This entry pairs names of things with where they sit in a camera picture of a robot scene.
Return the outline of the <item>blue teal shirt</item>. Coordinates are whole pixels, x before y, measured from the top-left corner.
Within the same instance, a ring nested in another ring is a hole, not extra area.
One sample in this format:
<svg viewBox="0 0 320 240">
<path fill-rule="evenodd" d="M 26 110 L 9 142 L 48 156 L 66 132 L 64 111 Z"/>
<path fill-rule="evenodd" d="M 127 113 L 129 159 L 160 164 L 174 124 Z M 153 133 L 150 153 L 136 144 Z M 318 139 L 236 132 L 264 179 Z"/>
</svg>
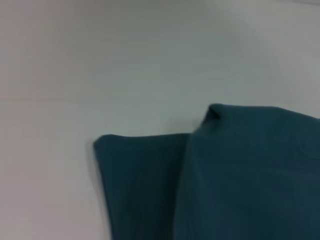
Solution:
<svg viewBox="0 0 320 240">
<path fill-rule="evenodd" d="M 320 240 L 320 119 L 212 104 L 192 133 L 93 144 L 112 240 Z"/>
</svg>

